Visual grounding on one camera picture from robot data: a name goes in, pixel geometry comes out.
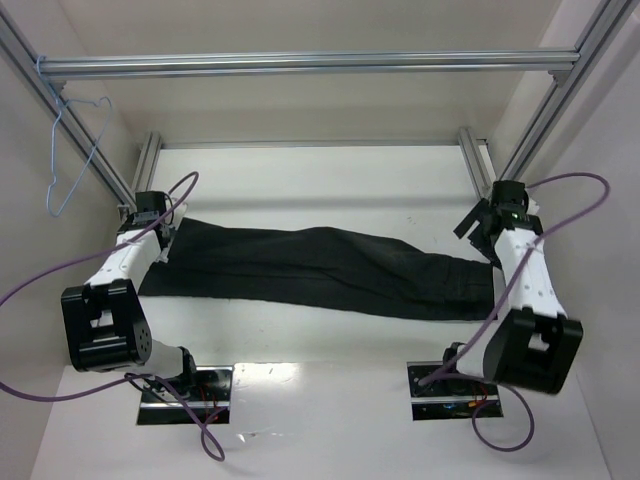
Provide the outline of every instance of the purple cable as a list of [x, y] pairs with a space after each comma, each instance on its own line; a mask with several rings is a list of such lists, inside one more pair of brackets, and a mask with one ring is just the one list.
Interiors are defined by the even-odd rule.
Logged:
[[[200, 178], [200, 175], [198, 174], [198, 172], [189, 173], [188, 175], [183, 177], [178, 183], [176, 183], [171, 188], [171, 190], [169, 190], [169, 193], [173, 193], [177, 188], [179, 188], [184, 182], [186, 182], [190, 178], [193, 178], [191, 184], [189, 185], [189, 187], [187, 187], [187, 190], [185, 191], [185, 193], [178, 200], [175, 201], [173, 206], [171, 208], [169, 208], [165, 213], [163, 213], [155, 222], [153, 222], [151, 225], [146, 227], [139, 234], [137, 234], [134, 237], [132, 237], [131, 239], [129, 239], [128, 242], [121, 243], [120, 245], [116, 245], [115, 247], [110, 248], [108, 250], [103, 250], [101, 252], [92, 253], [90, 255], [85, 255], [83, 257], [77, 258], [75, 260], [70, 260], [68, 262], [61, 263], [61, 264], [56, 265], [54, 267], [48, 268], [47, 270], [44, 270], [44, 271], [38, 273], [37, 275], [34, 275], [33, 277], [31, 277], [28, 280], [25, 280], [24, 282], [18, 284], [16, 287], [12, 288], [11, 290], [9, 290], [9, 292], [7, 292], [5, 295], [3, 295], [0, 298], [0, 307], [2, 307], [11, 297], [13, 297], [20, 290], [22, 290], [23, 288], [31, 285], [33, 282], [41, 279], [42, 277], [46, 277], [47, 275], [49, 275], [51, 273], [55, 273], [57, 271], [65, 269], [67, 267], [72, 267], [74, 265], [78, 265], [79, 263], [86, 262], [88, 260], [93, 260], [94, 258], [105, 257], [107, 255], [111, 255], [112, 253], [117, 252], [118, 250], [121, 250], [121, 249], [127, 247], [129, 244], [135, 243], [138, 240], [140, 240], [140, 238], [142, 238], [145, 234], [147, 234], [150, 231], [152, 231], [161, 222], [164, 222], [165, 219], [169, 215], [173, 214], [173, 212], [182, 203], [184, 203], [184, 201], [187, 199], [187, 197], [193, 191], [194, 187], [196, 186], [196, 183], [198, 183], [198, 179]], [[14, 397], [20, 398], [22, 400], [29, 400], [31, 402], [41, 402], [41, 403], [55, 403], [55, 402], [66, 402], [68, 400], [75, 400], [75, 399], [78, 399], [78, 398], [87, 397], [89, 395], [93, 395], [94, 393], [98, 393], [98, 392], [101, 392], [103, 390], [107, 390], [109, 388], [115, 387], [117, 385], [121, 385], [123, 383], [128, 383], [130, 380], [136, 380], [136, 379], [139, 379], [139, 378], [149, 378], [149, 377], [150, 377], [150, 375], [131, 375], [131, 376], [127, 376], [126, 378], [123, 378], [121, 380], [115, 380], [113, 382], [106, 383], [104, 385], [92, 388], [90, 390], [86, 390], [84, 392], [78, 392], [78, 393], [74, 393], [74, 394], [71, 394], [71, 395], [62, 395], [62, 396], [59, 396], [59, 397], [43, 397], [43, 396], [39, 396], [39, 395], [32, 395], [30, 393], [20, 392], [20, 391], [18, 391], [16, 389], [10, 387], [6, 383], [3, 383], [3, 382], [0, 382], [0, 390], [5, 392], [5, 393], [8, 393], [9, 395], [13, 395]], [[193, 412], [191, 407], [189, 407], [189, 405], [182, 399], [182, 397], [169, 384], [169, 382], [167, 382], [163, 378], [159, 378], [159, 377], [155, 377], [155, 380], [160, 382], [176, 398], [176, 400], [178, 400], [178, 402], [180, 402], [180, 404], [185, 409], [187, 414], [193, 419], [193, 421], [196, 423], [196, 425], [200, 428], [201, 437], [202, 437], [202, 446], [203, 446], [205, 452], [207, 452], [207, 455], [209, 455], [214, 460], [223, 461], [224, 458], [225, 458], [225, 455], [224, 455], [224, 452], [222, 450], [222, 447], [220, 446], [220, 444], [218, 443], [216, 438], [213, 436], [213, 434], [211, 432], [209, 432], [209, 430], [207, 429], [207, 425], [209, 424], [211, 419], [214, 418], [214, 415], [217, 415], [220, 410], [217, 410], [216, 412], [214, 412], [214, 414], [212, 416], [210, 416], [209, 418], [207, 418], [207, 420], [203, 424], [202, 422], [200, 422], [200, 420], [198, 420], [198, 417]], [[213, 442], [213, 444], [216, 446], [216, 448], [220, 452], [220, 456], [216, 456], [206, 446], [206, 444], [205, 444], [205, 436], [206, 436], [206, 438], [208, 438], [209, 440], [211, 440]]]
[[[550, 182], [554, 182], [556, 180], [562, 180], [562, 179], [565, 179], [565, 178], [573, 178], [573, 177], [587, 177], [587, 178], [592, 178], [594, 180], [599, 181], [602, 184], [602, 186], [604, 187], [603, 194], [592, 205], [590, 205], [589, 207], [585, 208], [584, 210], [582, 210], [582, 211], [580, 211], [580, 212], [578, 212], [578, 213], [566, 218], [565, 220], [557, 223], [556, 225], [554, 225], [553, 227], [549, 228], [548, 230], [545, 230], [538, 238], [536, 238], [534, 240], [533, 245], [529, 246], [529, 248], [525, 252], [524, 256], [522, 257], [522, 260], [520, 260], [520, 263], [518, 264], [517, 268], [515, 269], [515, 271], [513, 273], [513, 277], [511, 277], [511, 280], [509, 281], [509, 283], [507, 284], [504, 292], [502, 293], [502, 295], [500, 296], [500, 298], [496, 302], [496, 305], [493, 307], [493, 310], [491, 310], [491, 313], [489, 313], [489, 315], [487, 316], [486, 320], [482, 323], [482, 325], [480, 326], [478, 331], [473, 334], [471, 339], [464, 345], [464, 347], [462, 347], [460, 349], [460, 351], [458, 353], [456, 353], [448, 362], [445, 362], [440, 368], [438, 368], [437, 370], [434, 370], [433, 372], [431, 372], [426, 377], [421, 378], [418, 381], [418, 385], [419, 386], [423, 387], [425, 385], [433, 383], [433, 382], [435, 382], [437, 380], [442, 380], [444, 378], [453, 378], [453, 377], [450, 377], [450, 376], [451, 375], [455, 375], [455, 374], [449, 373], [448, 371], [451, 369], [451, 367], [453, 367], [456, 364], [456, 362], [458, 360], [460, 360], [463, 356], [465, 356], [467, 354], [467, 352], [469, 350], [471, 350], [471, 348], [478, 342], [480, 337], [487, 331], [487, 329], [491, 325], [491, 322], [498, 316], [498, 312], [503, 307], [503, 305], [506, 303], [507, 298], [509, 296], [509, 293], [511, 292], [511, 290], [513, 290], [513, 287], [515, 286], [515, 283], [518, 280], [518, 277], [520, 276], [520, 274], [522, 273], [522, 270], [524, 269], [524, 267], [526, 266], [527, 262], [529, 261], [529, 258], [531, 257], [531, 254], [533, 253], [533, 250], [535, 249], [535, 247], [540, 242], [542, 242], [545, 238], [550, 237], [551, 235], [556, 233], [561, 228], [564, 228], [567, 225], [569, 225], [570, 223], [573, 223], [576, 220], [578, 220], [578, 219], [590, 214], [591, 212], [593, 212], [595, 209], [600, 207], [600, 205], [602, 205], [606, 201], [606, 199], [609, 197], [609, 194], [611, 193], [611, 185], [609, 185], [609, 182], [605, 178], [601, 177], [600, 175], [597, 175], [595, 173], [590, 173], [590, 172], [563, 173], [561, 175], [556, 175], [556, 176], [553, 176], [553, 177], [546, 178], [544, 180], [540, 180], [539, 182], [535, 182], [535, 183], [529, 185], [528, 188], [530, 188], [530, 189], [531, 188], [537, 188], [540, 185], [544, 185], [545, 183], [550, 183]], [[519, 392], [517, 392], [512, 387], [507, 387], [505, 385], [501, 385], [501, 386], [507, 388], [514, 395], [516, 395], [518, 397], [518, 399], [522, 402], [522, 404], [525, 406], [525, 408], [527, 409], [527, 413], [530, 414], [529, 418], [530, 418], [530, 421], [531, 421], [531, 428], [530, 428], [529, 435], [527, 436], [525, 441], [523, 441], [522, 443], [520, 443], [519, 445], [516, 445], [514, 447], [500, 447], [498, 445], [494, 445], [494, 444], [490, 443], [487, 439], [485, 439], [480, 434], [480, 432], [479, 432], [479, 430], [478, 430], [478, 428], [476, 426], [476, 423], [475, 423], [475, 418], [476, 418], [477, 411], [478, 411], [478, 409], [481, 409], [482, 406], [476, 408], [476, 411], [474, 412], [474, 416], [472, 418], [473, 429], [474, 429], [476, 435], [478, 435], [478, 438], [480, 438], [480, 440], [485, 445], [487, 445], [488, 447], [490, 447], [490, 448], [492, 448], [494, 450], [501, 451], [501, 452], [514, 452], [516, 450], [520, 450], [520, 449], [526, 447], [529, 444], [529, 442], [531, 441], [531, 438], [533, 437], [533, 430], [534, 430], [533, 414], [531, 413], [531, 408], [527, 404], [526, 400], [524, 399], [524, 397]]]

